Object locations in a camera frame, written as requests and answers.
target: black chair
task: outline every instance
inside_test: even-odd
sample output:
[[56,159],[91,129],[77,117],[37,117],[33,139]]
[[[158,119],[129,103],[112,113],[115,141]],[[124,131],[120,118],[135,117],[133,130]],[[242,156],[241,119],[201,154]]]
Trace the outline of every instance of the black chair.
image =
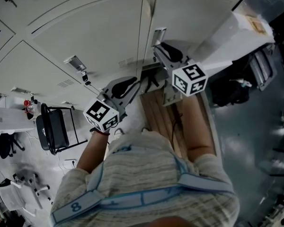
[[24,147],[19,146],[19,144],[15,140],[15,134],[1,134],[0,135],[0,157],[5,159],[7,157],[13,157],[13,154],[16,153],[14,149],[14,144],[22,151],[25,150]]
[[42,149],[49,150],[53,155],[87,142],[87,140],[79,142],[71,113],[77,144],[69,145],[62,110],[69,110],[71,113],[74,108],[48,107],[46,104],[41,104],[41,115],[38,116],[36,120]]

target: striped shirt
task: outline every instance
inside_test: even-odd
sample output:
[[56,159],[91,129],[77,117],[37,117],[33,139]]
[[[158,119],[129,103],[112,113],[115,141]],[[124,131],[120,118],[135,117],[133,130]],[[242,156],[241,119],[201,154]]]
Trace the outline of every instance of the striped shirt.
[[[121,152],[106,157],[101,183],[97,190],[106,197],[117,194],[170,187],[177,183],[180,172],[169,141],[155,132],[124,135],[111,143],[111,150],[120,146],[141,146],[160,149],[154,154]],[[231,184],[218,158],[206,154],[194,163],[186,160],[189,172]],[[62,179],[52,212],[86,192],[90,174],[81,169],[69,171]],[[193,226],[233,226],[239,213],[239,200],[233,194],[181,193],[165,202],[131,210],[96,209],[89,215],[72,219],[62,227],[129,227],[155,219],[179,216]]]

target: black bag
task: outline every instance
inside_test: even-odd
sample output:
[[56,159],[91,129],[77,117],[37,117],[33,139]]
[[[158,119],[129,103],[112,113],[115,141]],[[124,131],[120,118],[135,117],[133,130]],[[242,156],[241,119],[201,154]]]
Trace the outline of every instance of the black bag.
[[220,107],[228,104],[242,104],[249,100],[249,87],[231,80],[229,77],[217,79],[210,85],[213,103]]

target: fiducial marker cube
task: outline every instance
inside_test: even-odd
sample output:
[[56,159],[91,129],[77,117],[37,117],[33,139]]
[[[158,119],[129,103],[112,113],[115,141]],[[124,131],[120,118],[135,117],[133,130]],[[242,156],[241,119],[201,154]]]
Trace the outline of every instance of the fiducial marker cube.
[[172,86],[186,96],[191,96],[205,89],[208,76],[200,63],[192,61],[187,66],[172,71]]
[[83,112],[87,121],[101,132],[120,121],[119,112],[97,98],[93,98]]

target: white box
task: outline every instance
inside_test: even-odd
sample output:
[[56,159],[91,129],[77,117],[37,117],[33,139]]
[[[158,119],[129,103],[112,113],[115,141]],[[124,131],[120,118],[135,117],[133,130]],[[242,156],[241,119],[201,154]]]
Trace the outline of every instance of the white box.
[[83,112],[87,121],[105,132],[120,121],[119,112],[97,98],[93,98]]
[[218,63],[213,64],[202,64],[203,70],[206,71],[206,74],[208,77],[211,77],[212,75],[218,73],[221,70],[224,70],[225,68],[232,65],[232,61],[222,61]]
[[200,63],[191,60],[190,64],[172,71],[172,86],[186,96],[191,96],[205,89],[208,80]]
[[203,65],[235,61],[274,42],[273,31],[265,20],[232,12],[212,36],[188,54]]
[[0,134],[30,131],[34,128],[34,122],[27,119],[24,110],[0,108]]

